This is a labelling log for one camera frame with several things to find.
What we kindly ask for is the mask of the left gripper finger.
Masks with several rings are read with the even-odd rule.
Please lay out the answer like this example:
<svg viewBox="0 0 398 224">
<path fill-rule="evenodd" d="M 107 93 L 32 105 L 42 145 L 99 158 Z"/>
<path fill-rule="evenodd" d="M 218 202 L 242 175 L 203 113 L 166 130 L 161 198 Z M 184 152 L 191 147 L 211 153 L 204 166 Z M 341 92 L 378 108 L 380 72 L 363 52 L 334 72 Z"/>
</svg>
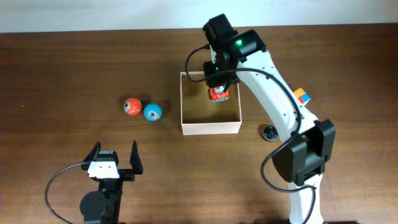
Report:
<svg viewBox="0 0 398 224">
<path fill-rule="evenodd" d="M 137 142 L 136 140 L 133 141 L 132 149 L 131 149 L 131 156 L 129 163 L 131 165 L 131 169 L 135 174 L 143 174 L 143 166 L 141 159 L 139 157 Z"/>
<path fill-rule="evenodd" d="M 93 149 L 90 151 L 90 153 L 84 158 L 83 162 L 91 162 L 95 160 L 100 150 L 101 150 L 101 143 L 97 141 Z"/>
</svg>

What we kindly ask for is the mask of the red toy fire truck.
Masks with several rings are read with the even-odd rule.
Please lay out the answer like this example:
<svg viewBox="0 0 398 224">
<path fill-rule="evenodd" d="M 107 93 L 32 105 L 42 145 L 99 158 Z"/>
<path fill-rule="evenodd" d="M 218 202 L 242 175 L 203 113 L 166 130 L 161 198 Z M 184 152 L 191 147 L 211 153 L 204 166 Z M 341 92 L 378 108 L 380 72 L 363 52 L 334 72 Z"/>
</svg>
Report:
<svg viewBox="0 0 398 224">
<path fill-rule="evenodd" d="M 218 86 L 208 89 L 208 96 L 212 102 L 219 102 L 229 99 L 229 90 L 225 90 L 225 86 Z"/>
</svg>

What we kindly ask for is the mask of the black round cap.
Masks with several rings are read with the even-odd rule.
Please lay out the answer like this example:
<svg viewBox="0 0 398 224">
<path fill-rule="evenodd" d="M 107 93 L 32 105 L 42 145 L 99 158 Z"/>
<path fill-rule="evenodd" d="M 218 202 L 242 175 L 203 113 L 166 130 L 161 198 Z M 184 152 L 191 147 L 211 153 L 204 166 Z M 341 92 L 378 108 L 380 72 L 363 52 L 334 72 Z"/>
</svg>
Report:
<svg viewBox="0 0 398 224">
<path fill-rule="evenodd" d="M 275 141 L 279 137 L 279 133 L 275 126 L 269 125 L 263 128 L 262 137 L 266 141 Z"/>
</svg>

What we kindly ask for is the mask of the multicolour puzzle cube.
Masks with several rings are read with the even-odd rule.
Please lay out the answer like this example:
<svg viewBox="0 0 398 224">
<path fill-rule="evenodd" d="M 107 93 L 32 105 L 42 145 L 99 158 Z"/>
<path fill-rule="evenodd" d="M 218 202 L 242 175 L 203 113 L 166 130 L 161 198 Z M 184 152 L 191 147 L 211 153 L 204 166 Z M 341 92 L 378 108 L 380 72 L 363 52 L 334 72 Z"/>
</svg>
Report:
<svg viewBox="0 0 398 224">
<path fill-rule="evenodd" d="M 299 100 L 299 102 L 301 102 L 301 104 L 303 104 L 304 106 L 311 100 L 311 97 L 302 88 L 295 90 L 294 95 Z"/>
</svg>

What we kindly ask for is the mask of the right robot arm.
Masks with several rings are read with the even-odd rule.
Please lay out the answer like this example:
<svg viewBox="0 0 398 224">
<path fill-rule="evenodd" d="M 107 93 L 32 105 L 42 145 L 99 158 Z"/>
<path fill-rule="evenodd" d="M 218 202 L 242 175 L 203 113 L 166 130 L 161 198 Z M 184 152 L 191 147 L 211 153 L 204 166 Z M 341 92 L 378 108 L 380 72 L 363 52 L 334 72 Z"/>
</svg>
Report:
<svg viewBox="0 0 398 224">
<path fill-rule="evenodd" d="M 209 87 L 243 82 L 255 95 L 279 134 L 282 144 L 261 164 L 271 161 L 288 183 L 291 223 L 323 223 L 320 183 L 331 158 L 336 128 L 306 109 L 277 71 L 265 43 L 254 30 L 239 33 L 224 14 L 210 19 L 203 32 L 211 61 L 205 62 Z"/>
</svg>

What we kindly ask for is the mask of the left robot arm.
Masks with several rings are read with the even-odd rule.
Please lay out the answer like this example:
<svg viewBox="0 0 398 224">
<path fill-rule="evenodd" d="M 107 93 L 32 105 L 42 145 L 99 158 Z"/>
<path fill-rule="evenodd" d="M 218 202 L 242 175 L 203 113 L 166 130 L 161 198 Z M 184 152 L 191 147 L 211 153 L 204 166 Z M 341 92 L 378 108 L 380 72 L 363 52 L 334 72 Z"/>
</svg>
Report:
<svg viewBox="0 0 398 224">
<path fill-rule="evenodd" d="M 80 212 L 86 224 L 118 224 L 123 183 L 135 181 L 143 173 L 143 166 L 133 142 L 129 158 L 130 169 L 119 169 L 116 151 L 101 150 L 97 142 L 83 160 L 81 169 L 98 183 L 98 190 L 87 193 L 80 202 Z"/>
</svg>

